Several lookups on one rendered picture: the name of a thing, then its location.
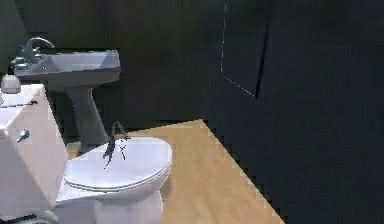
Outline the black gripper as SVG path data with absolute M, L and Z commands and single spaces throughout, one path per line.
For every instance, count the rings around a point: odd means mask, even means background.
M 112 126 L 111 126 L 111 131 L 110 131 L 110 138 L 109 142 L 107 144 L 106 151 L 104 152 L 102 158 L 108 158 L 108 162 L 106 166 L 109 165 L 109 163 L 112 160 L 113 153 L 115 150 L 115 132 L 116 132 L 116 139 L 117 140 L 128 140 L 129 136 L 127 132 L 125 131 L 124 127 L 119 121 L 115 121 Z

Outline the white toilet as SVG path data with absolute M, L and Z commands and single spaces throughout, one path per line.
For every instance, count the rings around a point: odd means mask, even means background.
M 172 148 L 156 137 L 116 140 L 70 158 L 41 84 L 1 95 L 0 222 L 157 224 Z M 19 133 L 30 131 L 18 143 Z

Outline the silver toilet flush lever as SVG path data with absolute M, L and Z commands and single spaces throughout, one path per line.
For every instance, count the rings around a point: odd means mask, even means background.
M 23 130 L 19 133 L 19 137 L 17 138 L 17 142 L 20 143 L 20 142 L 22 142 L 23 140 L 28 139 L 29 136 L 30 136 L 30 131 L 27 130 L 27 129 L 23 129 Z

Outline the white round container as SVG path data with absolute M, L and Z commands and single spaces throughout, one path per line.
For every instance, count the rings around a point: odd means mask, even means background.
M 3 93 L 17 94 L 21 91 L 21 83 L 15 75 L 6 74 L 2 77 L 0 88 Z

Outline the silver curved faucet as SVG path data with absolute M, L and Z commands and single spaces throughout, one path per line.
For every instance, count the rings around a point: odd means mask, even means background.
M 21 46 L 21 55 L 27 60 L 33 60 L 35 55 L 33 53 L 33 45 L 35 42 L 43 42 L 47 44 L 50 48 L 54 48 L 55 45 L 47 39 L 42 37 L 32 37 L 30 38 L 25 45 Z

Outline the dark flat panel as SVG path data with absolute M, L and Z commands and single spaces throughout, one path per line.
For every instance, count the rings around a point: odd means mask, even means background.
M 221 76 L 256 96 L 271 0 L 227 0 L 221 45 Z

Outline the grey pedestal sink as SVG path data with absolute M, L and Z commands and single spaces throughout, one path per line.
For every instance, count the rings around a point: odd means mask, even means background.
M 82 153 L 107 142 L 92 90 L 119 79 L 117 50 L 41 54 L 34 62 L 17 58 L 12 67 L 22 82 L 41 83 L 47 90 L 64 92 L 71 99 Z

